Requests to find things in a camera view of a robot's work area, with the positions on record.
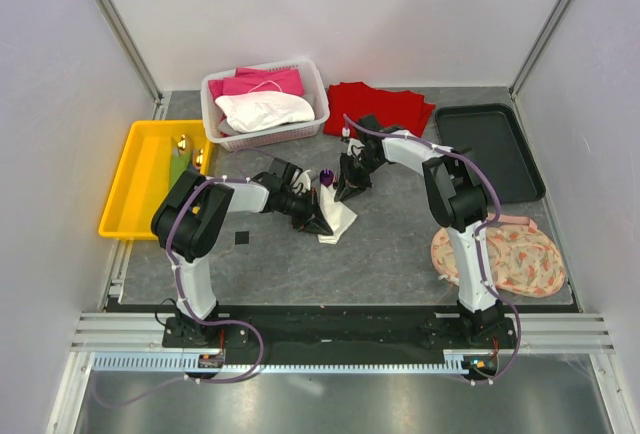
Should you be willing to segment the white paper napkin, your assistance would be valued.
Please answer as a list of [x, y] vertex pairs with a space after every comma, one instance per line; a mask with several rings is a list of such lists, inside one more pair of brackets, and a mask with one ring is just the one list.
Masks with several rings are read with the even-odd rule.
[[335, 189], [321, 186], [319, 203], [321, 212], [329, 224], [331, 235], [318, 235], [318, 241], [322, 244], [335, 245], [342, 235], [353, 225], [357, 215], [344, 203], [334, 200]]

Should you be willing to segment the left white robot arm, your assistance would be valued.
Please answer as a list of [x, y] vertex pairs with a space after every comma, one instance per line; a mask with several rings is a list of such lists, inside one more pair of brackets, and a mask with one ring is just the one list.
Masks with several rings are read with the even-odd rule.
[[280, 213], [298, 231], [331, 235], [312, 180], [298, 166], [274, 158], [253, 177], [229, 179], [184, 171], [151, 222], [152, 233], [171, 263], [178, 293], [177, 307], [189, 317], [185, 336], [208, 347], [219, 336], [219, 323], [209, 315], [217, 307], [208, 256], [229, 213]]

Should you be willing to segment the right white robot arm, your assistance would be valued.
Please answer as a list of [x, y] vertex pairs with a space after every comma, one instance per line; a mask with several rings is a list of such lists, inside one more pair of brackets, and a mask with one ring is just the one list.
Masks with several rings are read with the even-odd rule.
[[467, 346], [483, 346], [504, 314], [490, 273], [486, 228], [488, 202], [498, 199], [478, 166], [450, 147], [383, 127], [373, 115], [344, 118], [335, 201], [346, 201], [372, 187], [372, 174], [384, 164], [400, 164], [423, 177], [429, 210], [453, 249], [458, 274], [458, 335]]

